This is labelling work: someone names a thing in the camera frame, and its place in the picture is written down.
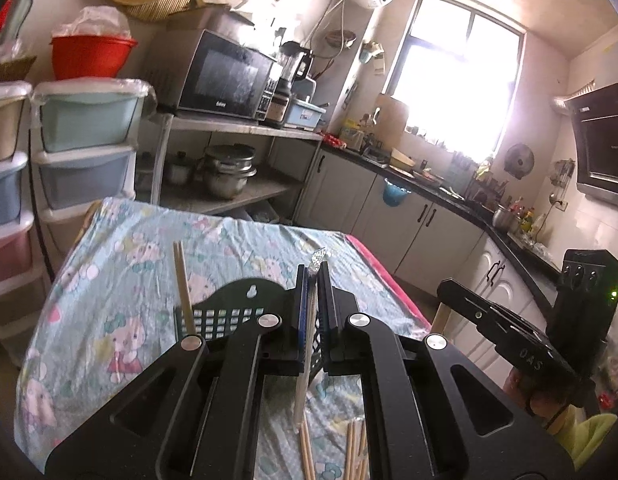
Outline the person's right hand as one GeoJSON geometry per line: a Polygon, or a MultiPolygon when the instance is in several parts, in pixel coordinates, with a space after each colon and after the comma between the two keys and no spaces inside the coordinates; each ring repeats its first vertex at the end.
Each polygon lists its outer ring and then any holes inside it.
{"type": "Polygon", "coordinates": [[[541,390],[528,385],[529,379],[516,368],[508,373],[503,391],[524,411],[539,417],[550,434],[562,429],[567,418],[567,394],[560,390],[541,390]]]}

